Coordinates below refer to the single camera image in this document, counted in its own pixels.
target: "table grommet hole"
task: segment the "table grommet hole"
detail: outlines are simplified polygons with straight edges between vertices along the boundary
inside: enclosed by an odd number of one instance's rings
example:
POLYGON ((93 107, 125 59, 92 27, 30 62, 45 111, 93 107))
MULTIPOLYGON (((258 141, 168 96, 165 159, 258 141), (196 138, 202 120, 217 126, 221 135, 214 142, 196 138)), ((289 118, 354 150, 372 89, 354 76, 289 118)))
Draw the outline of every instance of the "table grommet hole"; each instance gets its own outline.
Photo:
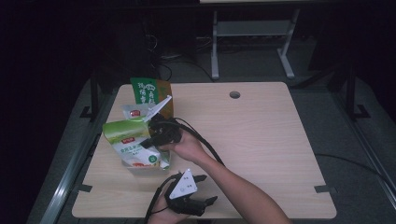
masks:
POLYGON ((230 97, 233 99, 238 99, 239 97, 241 97, 241 93, 239 93, 239 91, 231 91, 230 97))

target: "black cable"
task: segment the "black cable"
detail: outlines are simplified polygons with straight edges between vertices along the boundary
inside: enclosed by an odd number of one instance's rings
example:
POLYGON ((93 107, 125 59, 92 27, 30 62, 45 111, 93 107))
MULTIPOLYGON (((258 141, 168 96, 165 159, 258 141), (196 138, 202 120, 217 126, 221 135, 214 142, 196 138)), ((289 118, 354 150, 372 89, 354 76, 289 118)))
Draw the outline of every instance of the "black cable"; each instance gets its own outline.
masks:
POLYGON ((181 120, 181 121, 185 122, 193 131, 195 131, 196 133, 198 133, 194 128, 192 128, 192 126, 191 126, 186 120, 180 119, 180 118, 174 118, 174 119, 178 119, 178 120, 181 120))
POLYGON ((163 63, 159 63, 158 65, 159 65, 159 66, 162 66, 162 67, 165 67, 166 69, 169 70, 169 77, 165 80, 165 81, 169 81, 169 80, 171 79, 172 75, 173 75, 172 69, 171 69, 170 67, 166 66, 166 65, 163 64, 163 63))
POLYGON ((210 78, 210 80, 213 81, 212 76, 210 76, 209 73, 207 73, 207 71, 206 71, 201 65, 199 65, 198 63, 192 63, 192 62, 188 62, 188 61, 183 61, 183 62, 168 62, 168 63, 190 63, 190 64, 193 64, 193 65, 195 65, 195 66, 201 68, 201 69, 205 72, 205 74, 210 78))
POLYGON ((166 206, 165 208, 160 209, 160 210, 158 210, 158 211, 151 212, 151 214, 161 213, 161 211, 165 210, 166 208, 168 208, 168 206, 166 206))
POLYGON ((203 49, 208 49, 210 46, 211 46, 211 44, 212 44, 212 37, 210 37, 210 36, 204 36, 204 37, 202 37, 202 38, 200 38, 200 39, 208 39, 209 41, 206 41, 204 44, 202 44, 201 46, 198 46, 197 47, 197 52, 199 52, 199 51, 201 51, 201 50, 203 50, 203 49))
POLYGON ((153 214, 151 212, 151 210, 154 208, 155 203, 157 202, 158 198, 160 197, 161 191, 163 191, 163 187, 165 186, 166 183, 168 183, 170 180, 172 179, 176 179, 180 176, 181 174, 177 174, 177 175, 171 175, 168 178, 165 179, 165 181, 163 181, 163 183, 157 188, 157 190, 155 191, 154 196, 152 197, 151 203, 148 206, 148 211, 146 213, 145 219, 143 221, 143 223, 148 223, 149 222, 149 217, 151 216, 151 214, 153 214))
POLYGON ((315 156, 321 156, 321 157, 335 158, 335 159, 338 159, 338 160, 341 160, 341 161, 347 161, 347 162, 353 163, 353 164, 355 164, 355 165, 358 165, 359 167, 361 167, 361 168, 363 168, 363 169, 365 169, 365 170, 367 170, 367 171, 373 173, 374 175, 377 175, 378 177, 380 177, 380 178, 388 185, 390 191, 392 191, 392 193, 393 193, 394 195, 396 195, 396 189, 390 184, 390 182, 388 181, 388 179, 387 179, 386 177, 384 177, 382 174, 380 174, 377 170, 375 170, 375 169, 373 169, 373 168, 371 168, 371 167, 369 167, 369 166, 367 166, 367 165, 361 164, 361 163, 356 162, 356 161, 352 161, 352 160, 347 159, 347 158, 343 158, 343 157, 339 157, 339 156, 334 156, 334 155, 329 155, 329 154, 314 153, 314 155, 315 155, 315 156))
POLYGON ((171 122, 171 121, 159 121, 159 122, 155 123, 155 125, 160 125, 160 124, 174 125, 174 126, 177 126, 177 127, 181 128, 181 129, 183 129, 184 131, 187 131, 188 133, 192 134, 201 143, 203 143, 207 147, 207 149, 209 149, 209 151, 215 157, 216 161, 218 161, 220 164, 225 166, 224 162, 221 160, 221 158, 220 158, 219 154, 216 152, 216 150, 200 134, 198 134, 198 132, 195 132, 193 129, 187 127, 184 124, 174 123, 174 122, 171 122))

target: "human arm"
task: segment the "human arm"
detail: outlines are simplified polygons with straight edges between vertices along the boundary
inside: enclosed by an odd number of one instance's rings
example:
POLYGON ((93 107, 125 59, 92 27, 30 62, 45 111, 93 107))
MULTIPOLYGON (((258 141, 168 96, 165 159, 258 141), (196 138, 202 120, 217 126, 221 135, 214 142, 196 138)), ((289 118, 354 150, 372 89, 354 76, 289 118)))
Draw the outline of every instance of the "human arm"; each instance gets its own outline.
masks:
POLYGON ((181 158, 200 166, 248 223, 291 223, 268 194, 210 157, 191 134, 182 131, 179 143, 162 146, 162 149, 173 150, 181 158))

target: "cable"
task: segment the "cable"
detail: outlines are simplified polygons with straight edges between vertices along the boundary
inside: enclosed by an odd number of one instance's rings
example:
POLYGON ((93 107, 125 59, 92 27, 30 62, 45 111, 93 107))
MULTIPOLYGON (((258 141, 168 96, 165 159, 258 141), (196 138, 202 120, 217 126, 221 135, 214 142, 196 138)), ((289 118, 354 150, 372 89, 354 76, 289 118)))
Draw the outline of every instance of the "cable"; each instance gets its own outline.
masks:
POLYGON ((163 63, 160 63, 160 64, 158 64, 158 65, 159 65, 159 66, 162 66, 162 67, 165 67, 166 69, 169 70, 169 77, 165 80, 165 81, 169 81, 169 80, 171 79, 172 75, 173 75, 172 69, 171 69, 170 67, 166 66, 166 65, 163 64, 163 63))
POLYGON ((193 64, 193 65, 201 68, 205 72, 205 74, 210 78, 210 80, 213 81, 212 76, 210 76, 209 73, 207 73, 206 70, 201 65, 199 65, 198 63, 192 63, 192 62, 188 62, 188 61, 184 61, 184 62, 168 62, 168 63, 190 63, 190 64, 193 64))
POLYGON ((369 167, 369 166, 367 166, 367 165, 361 164, 361 163, 356 162, 356 161, 352 161, 352 160, 347 159, 347 158, 343 158, 343 157, 339 157, 339 156, 334 156, 334 155, 329 155, 329 154, 314 153, 314 155, 315 155, 315 156, 321 156, 321 157, 335 158, 335 159, 338 159, 338 160, 341 160, 341 161, 347 161, 347 162, 353 163, 353 164, 355 164, 355 165, 357 165, 357 166, 359 166, 359 167, 361 167, 361 168, 363 168, 363 169, 365 169, 365 170, 371 172, 372 174, 377 175, 378 177, 380 177, 380 178, 388 185, 390 191, 392 191, 392 193, 393 193, 394 195, 396 195, 396 189, 390 184, 390 182, 388 181, 388 179, 385 178, 383 175, 381 175, 377 170, 375 170, 375 169, 373 169, 373 168, 371 168, 371 167, 369 167))
POLYGON ((195 131, 196 133, 198 133, 194 128, 192 128, 192 126, 191 126, 186 120, 180 119, 180 118, 174 118, 174 119, 178 119, 178 120, 181 120, 181 121, 185 122, 193 131, 195 131))
POLYGON ((143 223, 148 223, 149 222, 149 217, 151 216, 151 214, 153 214, 151 212, 151 210, 154 208, 154 204, 157 202, 158 198, 160 197, 161 191, 163 191, 163 187, 166 185, 166 183, 168 183, 170 180, 172 179, 176 179, 180 176, 181 174, 176 174, 176 175, 171 175, 168 178, 165 179, 165 181, 163 181, 163 183, 157 188, 157 190, 155 191, 154 196, 152 197, 151 203, 148 206, 148 211, 146 213, 145 219, 143 221, 143 223))
POLYGON ((172 61, 174 59, 180 58, 181 56, 182 56, 181 54, 173 54, 168 56, 161 56, 161 59, 164 59, 166 61, 172 61))
POLYGON ((203 143, 207 147, 207 149, 209 149, 209 151, 215 157, 216 161, 218 161, 221 165, 225 166, 224 162, 221 160, 221 158, 220 158, 219 154, 216 152, 216 150, 200 134, 198 134, 198 132, 195 132, 193 129, 187 127, 184 124, 174 123, 174 122, 170 122, 170 121, 159 121, 155 125, 160 125, 160 124, 174 125, 174 126, 177 126, 177 127, 181 128, 181 129, 183 129, 184 131, 192 134, 201 143, 203 143))
POLYGON ((197 37, 196 39, 197 40, 208 39, 204 44, 201 44, 200 46, 197 47, 197 52, 199 52, 203 49, 207 49, 208 47, 210 47, 210 44, 212 43, 212 37, 209 37, 209 36, 197 37))
POLYGON ((166 208, 168 208, 168 206, 166 206, 165 208, 160 209, 160 210, 158 210, 156 212, 151 212, 151 214, 161 213, 161 211, 165 210, 166 208))
POLYGON ((146 35, 146 38, 148 38, 148 43, 154 43, 154 47, 148 48, 149 51, 154 51, 157 48, 158 45, 158 39, 155 37, 155 35, 146 35))

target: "light wood tabletop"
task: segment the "light wood tabletop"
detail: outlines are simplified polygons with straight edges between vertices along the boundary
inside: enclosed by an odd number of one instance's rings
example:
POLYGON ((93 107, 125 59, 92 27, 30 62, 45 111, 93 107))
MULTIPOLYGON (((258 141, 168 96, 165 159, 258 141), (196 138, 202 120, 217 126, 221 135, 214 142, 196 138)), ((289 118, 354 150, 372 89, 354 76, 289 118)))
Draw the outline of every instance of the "light wood tabletop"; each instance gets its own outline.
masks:
MULTIPOLYGON (((284 83, 189 83, 171 87, 175 117, 192 125, 230 170, 267 192, 288 217, 335 217, 330 193, 315 190, 325 182, 284 83), (231 91, 238 91, 240 97, 233 99, 231 91)), ((120 106, 130 104, 134 104, 134 92, 131 85, 124 85, 107 122, 124 119, 120 106)), ((194 175, 205 173, 172 154, 169 175, 188 168, 194 175)), ((83 181, 92 189, 79 192, 73 215, 144 217, 155 189, 165 178, 132 175, 101 136, 83 181)), ((210 177, 197 186, 193 199, 219 196, 201 218, 240 218, 210 177)))

